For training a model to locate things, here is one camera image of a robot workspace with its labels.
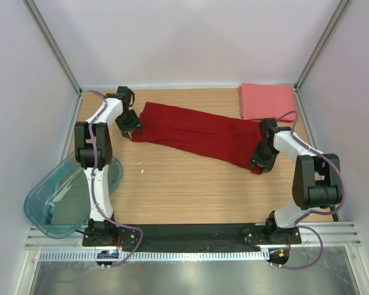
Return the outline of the dark red t shirt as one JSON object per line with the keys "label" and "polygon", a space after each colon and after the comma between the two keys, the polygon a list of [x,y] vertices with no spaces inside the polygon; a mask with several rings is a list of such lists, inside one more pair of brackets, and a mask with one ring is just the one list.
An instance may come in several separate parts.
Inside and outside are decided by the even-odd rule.
{"label": "dark red t shirt", "polygon": [[222,160],[260,175],[251,159],[261,141],[257,122],[147,102],[135,143],[153,143]]}

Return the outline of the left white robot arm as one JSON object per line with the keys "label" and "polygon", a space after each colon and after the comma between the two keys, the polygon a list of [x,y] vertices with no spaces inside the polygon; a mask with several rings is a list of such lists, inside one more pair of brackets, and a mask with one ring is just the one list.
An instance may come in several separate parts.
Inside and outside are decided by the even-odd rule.
{"label": "left white robot arm", "polygon": [[83,233],[83,246],[111,246],[119,240],[119,229],[109,197],[108,172],[113,159],[109,126],[115,123],[124,138],[141,133],[140,118],[132,109],[135,93],[119,86],[105,95],[95,90],[102,104],[86,121],[74,126],[74,155],[85,174],[90,199],[90,214]]}

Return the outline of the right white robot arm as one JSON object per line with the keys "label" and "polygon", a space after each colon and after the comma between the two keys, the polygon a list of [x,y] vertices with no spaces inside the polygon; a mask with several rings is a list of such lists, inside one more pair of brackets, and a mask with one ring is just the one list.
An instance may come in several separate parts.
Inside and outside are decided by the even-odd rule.
{"label": "right white robot arm", "polygon": [[325,154],[309,146],[290,127],[280,127],[274,118],[259,122],[261,141],[250,161],[252,172],[270,172],[280,153],[295,165],[292,199],[272,211],[264,225],[249,225],[243,229],[249,245],[283,244],[299,234],[298,223],[310,214],[343,201],[343,182],[336,154]]}

